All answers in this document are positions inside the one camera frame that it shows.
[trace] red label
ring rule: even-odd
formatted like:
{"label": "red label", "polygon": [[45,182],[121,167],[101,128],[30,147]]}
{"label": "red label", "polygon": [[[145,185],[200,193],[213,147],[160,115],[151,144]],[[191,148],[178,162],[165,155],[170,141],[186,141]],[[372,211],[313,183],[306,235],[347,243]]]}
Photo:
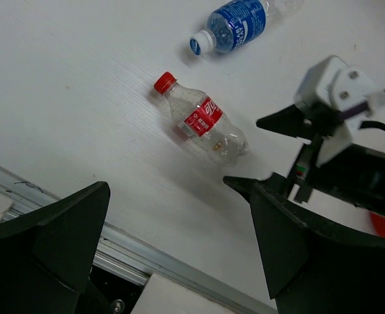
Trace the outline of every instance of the red label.
{"label": "red label", "polygon": [[185,119],[184,123],[198,136],[203,136],[214,127],[222,115],[223,111],[210,99],[210,97],[207,97],[203,104]]}

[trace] blue label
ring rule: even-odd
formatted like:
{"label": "blue label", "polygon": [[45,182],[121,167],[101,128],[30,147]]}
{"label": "blue label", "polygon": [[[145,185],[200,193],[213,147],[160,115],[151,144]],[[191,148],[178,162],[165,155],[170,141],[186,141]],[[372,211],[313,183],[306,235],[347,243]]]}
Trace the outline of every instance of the blue label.
{"label": "blue label", "polygon": [[234,50],[263,33],[265,11],[259,0],[234,0],[214,11],[226,19],[232,28]]}
{"label": "blue label", "polygon": [[195,39],[190,39],[190,47],[191,47],[191,50],[197,55],[199,56],[201,54],[201,48],[200,48],[200,45],[198,44],[198,42],[195,40]]}

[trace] table surface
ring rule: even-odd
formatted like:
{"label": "table surface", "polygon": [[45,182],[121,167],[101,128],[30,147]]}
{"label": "table surface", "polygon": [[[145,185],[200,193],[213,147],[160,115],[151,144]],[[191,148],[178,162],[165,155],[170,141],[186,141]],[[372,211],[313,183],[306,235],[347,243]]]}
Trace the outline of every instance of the table surface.
{"label": "table surface", "polygon": [[[255,121],[290,105],[318,61],[336,54],[385,87],[385,0],[306,0],[236,52],[196,58],[189,37],[224,2],[0,0],[0,166],[60,197],[107,181],[108,222],[272,305],[248,204],[221,179],[287,174],[302,142]],[[235,168],[179,136],[153,92],[165,71],[244,131],[251,153]],[[357,142],[385,151],[380,131]],[[307,207],[372,232],[323,194]]]}

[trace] white bottle cap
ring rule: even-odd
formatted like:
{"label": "white bottle cap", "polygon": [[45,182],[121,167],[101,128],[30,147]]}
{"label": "white bottle cap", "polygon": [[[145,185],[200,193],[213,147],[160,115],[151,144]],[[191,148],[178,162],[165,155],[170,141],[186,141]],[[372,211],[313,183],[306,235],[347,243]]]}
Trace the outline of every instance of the white bottle cap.
{"label": "white bottle cap", "polygon": [[210,33],[204,29],[190,38],[191,50],[197,56],[211,52],[214,46],[213,38]]}

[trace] plastic bottle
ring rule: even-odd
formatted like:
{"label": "plastic bottle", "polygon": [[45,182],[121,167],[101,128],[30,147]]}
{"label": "plastic bottle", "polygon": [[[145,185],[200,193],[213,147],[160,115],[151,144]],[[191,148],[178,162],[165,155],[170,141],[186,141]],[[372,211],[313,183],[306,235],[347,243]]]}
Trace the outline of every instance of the plastic bottle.
{"label": "plastic bottle", "polygon": [[168,100],[172,120],[213,162],[234,166],[239,155],[248,153],[242,131],[206,93],[179,85],[169,72],[157,80],[155,90]]}
{"label": "plastic bottle", "polygon": [[210,14],[206,28],[190,38],[197,55],[227,53],[297,11],[304,0],[234,0]]}

